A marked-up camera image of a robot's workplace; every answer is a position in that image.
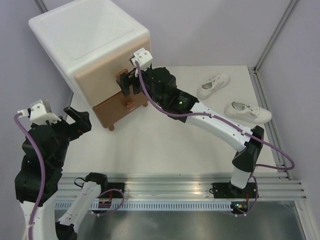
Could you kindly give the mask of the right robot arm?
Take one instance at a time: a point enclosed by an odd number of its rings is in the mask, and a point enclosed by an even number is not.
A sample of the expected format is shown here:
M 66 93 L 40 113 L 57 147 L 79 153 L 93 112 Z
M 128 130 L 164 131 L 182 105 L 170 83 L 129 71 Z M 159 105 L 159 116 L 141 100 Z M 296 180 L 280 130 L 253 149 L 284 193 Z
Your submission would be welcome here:
M 263 147 L 262 127 L 245 127 L 215 113 L 195 96 L 178 89 L 176 77 L 165 67 L 125 71 L 118 74 L 116 82 L 125 97 L 143 93 L 168 117 L 201 128 L 229 144 L 236 154 L 228 192 L 235 198 L 246 192 Z

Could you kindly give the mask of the beige drawer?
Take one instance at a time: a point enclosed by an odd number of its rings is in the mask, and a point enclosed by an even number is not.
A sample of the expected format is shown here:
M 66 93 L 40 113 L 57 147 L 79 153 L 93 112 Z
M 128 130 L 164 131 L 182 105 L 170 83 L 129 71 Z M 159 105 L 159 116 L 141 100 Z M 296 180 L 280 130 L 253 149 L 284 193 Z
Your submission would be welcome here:
M 91 108 L 120 92 L 121 88 L 116 82 L 116 76 L 123 70 L 133 69 L 130 58 L 141 48 L 148 51 L 151 49 L 149 36 L 140 37 L 120 47 L 74 75 L 76 83 Z

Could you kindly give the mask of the brown drawer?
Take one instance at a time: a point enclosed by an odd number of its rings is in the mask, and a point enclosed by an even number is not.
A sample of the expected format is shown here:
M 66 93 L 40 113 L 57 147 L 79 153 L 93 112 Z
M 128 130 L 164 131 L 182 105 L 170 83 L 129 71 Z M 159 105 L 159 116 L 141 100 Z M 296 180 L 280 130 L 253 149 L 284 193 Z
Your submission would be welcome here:
M 113 131 L 115 129 L 114 124 L 116 122 L 134 111 L 127 111 L 126 105 L 129 101 L 136 103 L 136 108 L 134 110 L 141 106 L 148 106 L 148 98 L 142 92 L 139 94 L 130 93 L 129 96 L 125 97 L 120 91 L 97 106 L 94 106 L 93 111 L 101 125 L 105 129 Z

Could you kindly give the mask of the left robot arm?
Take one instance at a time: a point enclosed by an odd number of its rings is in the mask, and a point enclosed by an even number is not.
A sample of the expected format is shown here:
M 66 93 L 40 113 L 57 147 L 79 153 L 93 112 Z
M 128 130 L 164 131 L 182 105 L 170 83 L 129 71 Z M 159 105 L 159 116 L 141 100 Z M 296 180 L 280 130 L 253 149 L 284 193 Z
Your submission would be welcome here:
M 71 141 L 91 131 L 90 114 L 71 106 L 64 112 L 69 124 L 43 103 L 19 110 L 14 121 L 25 135 L 21 169 L 15 177 L 15 194 L 25 219 L 25 240 L 76 240 L 82 220 L 96 198 L 109 193 L 105 174 L 91 172 L 71 207 L 55 219 L 58 183 Z

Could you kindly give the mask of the brown bear knob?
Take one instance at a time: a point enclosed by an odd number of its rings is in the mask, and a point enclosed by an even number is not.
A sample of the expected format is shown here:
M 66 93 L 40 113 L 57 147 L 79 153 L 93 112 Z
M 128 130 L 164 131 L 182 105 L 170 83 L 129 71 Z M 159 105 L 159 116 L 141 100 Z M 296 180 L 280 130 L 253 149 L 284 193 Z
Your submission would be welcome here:
M 136 108 L 136 103 L 134 101 L 128 101 L 126 104 L 126 109 L 128 112 L 133 111 Z
M 125 68 L 124 70 L 118 72 L 118 73 L 116 74 L 116 81 L 119 82 L 121 75 L 127 74 L 127 73 L 128 73 L 128 69 L 126 69 L 126 68 Z

